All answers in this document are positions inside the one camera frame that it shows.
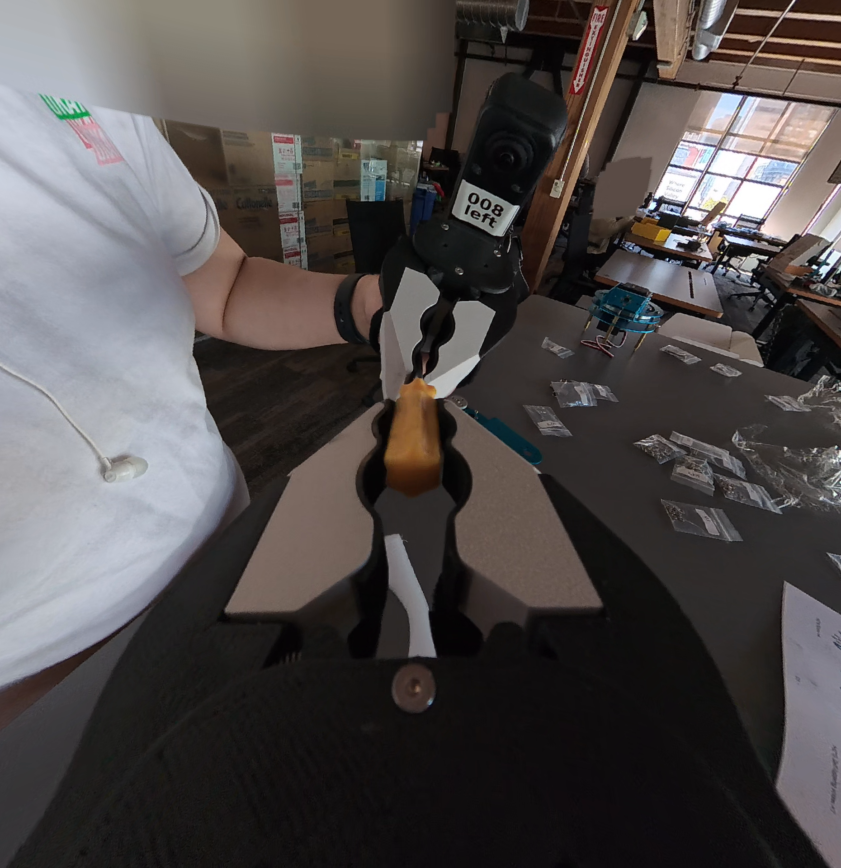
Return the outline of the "red wall sign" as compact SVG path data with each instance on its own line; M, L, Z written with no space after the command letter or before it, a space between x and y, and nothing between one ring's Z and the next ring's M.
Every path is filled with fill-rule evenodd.
M586 89L601 38L605 33L609 12L610 5L595 4L591 8L569 81L568 96L581 95Z

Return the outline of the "group of small parts bags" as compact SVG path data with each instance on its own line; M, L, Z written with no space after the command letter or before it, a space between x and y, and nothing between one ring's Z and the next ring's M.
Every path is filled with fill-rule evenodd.
M742 425L768 424L766 394L800 396L808 383L750 364L739 377L712 372L718 357L684 364L647 339L615 359L586 347L559 359L542 348L546 331L513 330L495 352L509 424L542 453L540 470L595 515L672 588L698 581L755 590L786 581L819 598L841 587L841 513L782 507L731 438ZM676 460L658 463L636 446L672 433L727 450L743 480L709 462L697 475L672 478Z

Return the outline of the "white storage box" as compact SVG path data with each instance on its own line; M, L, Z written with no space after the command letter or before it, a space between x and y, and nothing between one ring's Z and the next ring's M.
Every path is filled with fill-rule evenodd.
M735 331L716 320L705 320L688 313L670 316L657 334L704 347L711 352L762 367L763 361L755 339L745 331Z

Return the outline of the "blue metal servo bracket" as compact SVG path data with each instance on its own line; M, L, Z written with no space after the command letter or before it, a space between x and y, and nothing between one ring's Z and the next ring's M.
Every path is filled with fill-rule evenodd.
M519 433L506 425L499 418L489 418L470 406L468 406L468 410L460 411L474 419L480 427L487 430L496 439L502 441L502 443L508 446L509 449L519 454L524 461L533 466L536 475L542 475L541 470L539 469L539 464L541 463L543 456L536 446L524 439Z

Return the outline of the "dark grey desk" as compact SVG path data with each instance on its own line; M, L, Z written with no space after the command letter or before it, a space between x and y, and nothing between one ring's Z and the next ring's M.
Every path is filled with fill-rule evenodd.
M664 529L663 483L626 441L653 420L716 435L758 398L614 363L619 410L542 448L547 496L602 613L496 627L426 661L425 712L397 660L332 632L231 624L228 602L287 481L180 574L105 683L49 806L5 866L827 866L764 765L782 737L784 580L841 602L819 543L841 518L736 512L743 543Z

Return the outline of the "wooden office table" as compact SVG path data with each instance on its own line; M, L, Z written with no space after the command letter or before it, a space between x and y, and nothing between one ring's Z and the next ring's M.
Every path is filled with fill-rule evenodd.
M608 287L632 284L670 307L715 320L723 316L714 276L708 271L620 249L599 269L594 280Z

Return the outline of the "black wrist band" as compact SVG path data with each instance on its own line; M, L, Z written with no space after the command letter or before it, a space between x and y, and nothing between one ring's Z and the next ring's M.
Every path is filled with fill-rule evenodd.
M362 335L352 314L352 302L357 284L367 274L350 274L340 282L333 306L335 326L341 339L350 344L370 345L369 338Z

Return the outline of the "white wired earphone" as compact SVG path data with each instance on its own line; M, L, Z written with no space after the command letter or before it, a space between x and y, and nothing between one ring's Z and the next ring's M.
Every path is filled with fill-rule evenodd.
M90 451L96 457L99 462L99 472L105 482L120 483L130 481L143 476L148 470L148 463L143 458L131 454L122 455L116 458L108 457L100 449L95 440L73 419L68 410L59 402L57 397L47 390L46 387L40 385L23 373L14 370L12 367L1 361L0 370L10 377L13 377L23 384L35 389L57 410L57 412L71 426L79 438L85 442Z

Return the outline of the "person's left forearm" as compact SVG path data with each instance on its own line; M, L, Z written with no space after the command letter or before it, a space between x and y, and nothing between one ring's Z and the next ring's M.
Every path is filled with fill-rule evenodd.
M343 280L247 257L228 236L203 266L183 277L198 331L270 351L346 343L335 318Z

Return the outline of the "crumpled clear plastic wrap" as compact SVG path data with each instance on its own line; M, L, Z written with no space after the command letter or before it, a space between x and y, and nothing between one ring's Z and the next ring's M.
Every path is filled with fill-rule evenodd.
M822 376L800 396L763 402L770 422L740 426L732 444L782 507L841 513L841 380Z

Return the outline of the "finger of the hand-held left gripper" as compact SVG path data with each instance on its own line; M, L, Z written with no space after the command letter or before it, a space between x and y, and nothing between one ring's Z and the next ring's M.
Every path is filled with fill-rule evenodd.
M436 399L451 396L480 363L493 318L493 309L477 300L457 301L445 316L431 343L424 376Z
M397 400L403 385L415 375L415 356L422 354L425 341L421 320L443 300L426 274L410 268L404 270L393 305L383 313L380 329L384 399ZM435 388L438 399L444 399L455 391L455 336L445 338L443 327L439 332L438 360L434 363L434 348L431 347L427 361L429 370L423 380Z

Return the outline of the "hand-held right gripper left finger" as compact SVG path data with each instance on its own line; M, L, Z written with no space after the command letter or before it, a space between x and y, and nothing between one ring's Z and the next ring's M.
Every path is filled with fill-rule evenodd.
M382 446L393 402L367 410L290 473L227 602L235 622L333 627L350 655L375 656L387 598Z

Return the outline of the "orange handled screwdriver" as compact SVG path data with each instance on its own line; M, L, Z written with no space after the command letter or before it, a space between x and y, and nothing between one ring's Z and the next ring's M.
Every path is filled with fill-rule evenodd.
M416 497L439 486L443 464L436 389L423 377L404 384L384 451L387 486Z

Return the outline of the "black office chair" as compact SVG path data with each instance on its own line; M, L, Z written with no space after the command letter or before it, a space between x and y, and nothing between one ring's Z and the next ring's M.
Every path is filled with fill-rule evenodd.
M404 203L346 201L354 274L378 274L388 251L407 236Z

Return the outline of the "assembly instruction booklet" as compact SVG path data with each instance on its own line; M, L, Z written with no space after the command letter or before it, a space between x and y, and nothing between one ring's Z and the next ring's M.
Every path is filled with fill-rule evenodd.
M841 867L841 615L784 584L782 650L776 789L825 862Z

